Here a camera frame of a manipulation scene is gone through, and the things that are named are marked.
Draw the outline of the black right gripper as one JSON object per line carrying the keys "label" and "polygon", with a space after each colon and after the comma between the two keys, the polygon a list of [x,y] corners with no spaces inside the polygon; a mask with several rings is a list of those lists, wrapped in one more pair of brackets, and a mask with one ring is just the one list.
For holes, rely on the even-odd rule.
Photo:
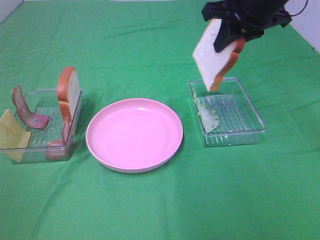
{"label": "black right gripper", "polygon": [[221,25],[213,43],[217,53],[240,37],[251,41],[262,37],[266,29],[286,27],[291,15],[286,0],[220,0],[207,2],[201,13],[205,21],[220,19]]}

